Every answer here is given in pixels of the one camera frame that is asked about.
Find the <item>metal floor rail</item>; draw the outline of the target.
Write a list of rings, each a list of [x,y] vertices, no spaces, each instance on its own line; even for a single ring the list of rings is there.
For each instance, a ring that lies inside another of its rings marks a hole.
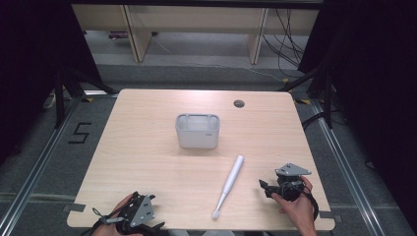
[[[319,124],[328,141],[332,154],[337,162],[340,172],[345,180],[345,183],[349,189],[349,192],[360,211],[360,214],[370,232],[371,236],[387,236],[378,215],[374,211],[368,197],[362,189],[357,177],[355,176],[353,169],[351,168],[346,155],[333,131],[328,126],[327,121],[324,118],[324,109],[320,106],[317,100],[312,101],[313,110],[316,115],[320,115]]]
[[[42,112],[35,124],[0,166],[0,236],[9,236],[26,207],[80,100],[64,104],[64,118],[55,125],[52,110]]]

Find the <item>person's left hand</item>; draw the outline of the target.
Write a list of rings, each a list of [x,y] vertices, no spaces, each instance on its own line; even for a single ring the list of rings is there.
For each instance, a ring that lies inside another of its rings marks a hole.
[[[121,202],[119,202],[113,211],[110,212],[110,218],[116,218],[119,215],[118,209],[123,207],[131,198],[132,194],[125,197]],[[90,236],[123,236],[117,231],[115,224],[101,224],[97,226]]]

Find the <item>white electric toothbrush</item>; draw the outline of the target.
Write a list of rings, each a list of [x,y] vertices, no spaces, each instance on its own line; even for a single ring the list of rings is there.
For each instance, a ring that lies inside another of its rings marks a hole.
[[[223,185],[223,189],[220,195],[220,198],[217,202],[216,208],[212,214],[212,218],[213,219],[218,219],[219,218],[219,213],[220,213],[220,209],[225,201],[225,199],[227,198],[228,194],[230,193],[238,175],[240,172],[240,169],[243,166],[245,157],[242,155],[238,155],[235,159],[235,162],[228,174],[228,177]]]

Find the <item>black metal stand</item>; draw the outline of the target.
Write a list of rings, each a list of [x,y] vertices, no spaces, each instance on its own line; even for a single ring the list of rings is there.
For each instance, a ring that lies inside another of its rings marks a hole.
[[[65,120],[64,89],[74,98],[86,96],[81,87],[81,82],[90,84],[108,94],[117,94],[118,90],[105,85],[101,78],[90,77],[74,68],[63,67],[57,71],[55,79],[56,123],[59,128]]]
[[[302,122],[303,129],[306,129],[313,121],[323,118],[325,123],[331,129],[331,76],[329,70],[326,66],[320,65],[312,71],[308,72],[301,78],[286,84],[283,88],[280,88],[279,91],[290,91],[297,88],[298,86],[311,80],[309,88],[307,90],[307,95],[310,98],[318,98],[320,94],[324,95],[323,105],[324,108],[321,112],[314,115],[313,117]]]

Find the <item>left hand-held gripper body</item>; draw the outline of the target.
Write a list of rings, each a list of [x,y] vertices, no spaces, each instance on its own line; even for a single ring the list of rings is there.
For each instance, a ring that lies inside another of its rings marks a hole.
[[[155,230],[147,225],[148,221],[154,219],[151,199],[152,196],[135,192],[132,198],[121,207],[118,216],[122,220],[116,223],[119,234],[155,233]]]

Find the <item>white plastic holder box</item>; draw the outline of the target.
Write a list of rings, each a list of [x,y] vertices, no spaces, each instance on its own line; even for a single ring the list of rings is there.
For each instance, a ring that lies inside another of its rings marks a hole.
[[[214,114],[180,114],[175,129],[181,148],[216,148],[220,119]]]

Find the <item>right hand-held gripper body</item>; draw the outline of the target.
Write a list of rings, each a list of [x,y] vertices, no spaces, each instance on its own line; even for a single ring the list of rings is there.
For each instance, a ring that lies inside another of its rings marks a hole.
[[[286,201],[295,201],[299,198],[305,187],[301,177],[303,175],[311,175],[312,172],[296,164],[287,163],[282,167],[276,168],[275,174],[278,184],[277,193]]]

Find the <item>person's right hand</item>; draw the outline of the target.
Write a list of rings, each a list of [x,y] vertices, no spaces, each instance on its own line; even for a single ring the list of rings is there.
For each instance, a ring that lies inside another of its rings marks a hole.
[[[280,205],[280,213],[285,213],[297,228],[315,228],[314,207],[311,201],[301,194],[294,202],[286,201],[278,194],[271,197]]]

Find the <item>black curtain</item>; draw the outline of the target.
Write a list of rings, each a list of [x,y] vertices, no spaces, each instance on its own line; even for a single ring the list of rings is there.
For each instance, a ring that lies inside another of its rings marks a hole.
[[[69,0],[0,0],[0,165],[64,74],[102,83]]]
[[[345,23],[331,76],[349,123],[417,233],[417,0],[323,0],[299,66],[314,69]]]

